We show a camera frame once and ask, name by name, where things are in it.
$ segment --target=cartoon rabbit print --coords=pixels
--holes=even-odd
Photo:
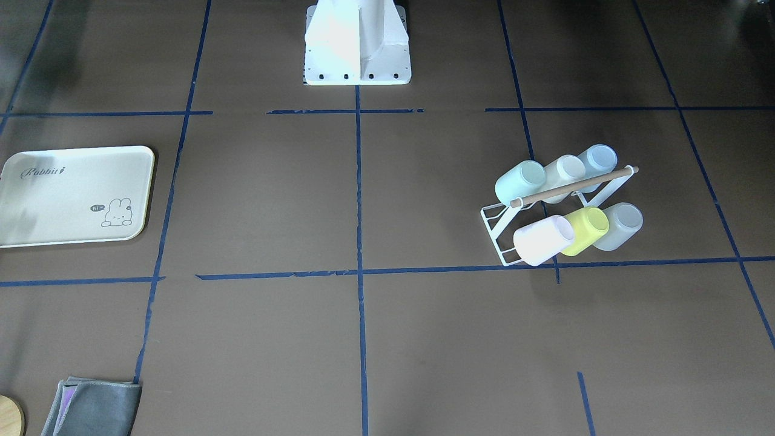
[[[132,224],[132,202],[129,199],[111,200],[102,226],[128,226],[130,224]]]

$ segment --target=round wooden object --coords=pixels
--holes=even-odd
[[[7,396],[0,395],[0,436],[22,436],[24,414],[22,408]]]

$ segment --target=yellow cup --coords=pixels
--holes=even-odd
[[[587,206],[568,213],[565,218],[576,234],[576,240],[560,253],[575,256],[608,232],[608,217],[597,207]]]

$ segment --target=folded towel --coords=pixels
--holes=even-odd
[[[40,436],[126,436],[135,420],[140,390],[131,382],[61,380]]]

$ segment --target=cup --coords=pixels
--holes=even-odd
[[[573,182],[578,182],[584,178],[586,169],[584,163],[576,156],[572,154],[565,154],[560,156],[556,161],[548,164],[544,167],[546,170],[546,182],[541,186],[538,192],[548,191],[558,186],[568,185]],[[562,194],[560,196],[554,196],[543,200],[547,203],[556,204],[561,202],[568,196],[570,192]]]
[[[575,210],[568,213],[565,218],[576,234],[573,243],[561,251],[566,256],[575,256],[581,253],[608,232],[608,217],[602,210],[594,206]]]
[[[595,144],[579,154],[579,159],[584,163],[587,174],[584,178],[593,178],[614,171],[618,158],[613,148],[605,144]],[[579,192],[594,192],[600,187],[600,183],[579,189]]]
[[[552,215],[514,232],[514,247],[531,266],[541,265],[574,242],[574,229],[564,216]]]
[[[603,213],[608,218],[611,228],[594,243],[598,250],[616,250],[643,227],[643,214],[628,202],[614,204],[604,209]]]
[[[543,166],[536,161],[523,161],[495,182],[495,195],[500,202],[509,206],[513,199],[538,192],[544,182],[546,171]]]

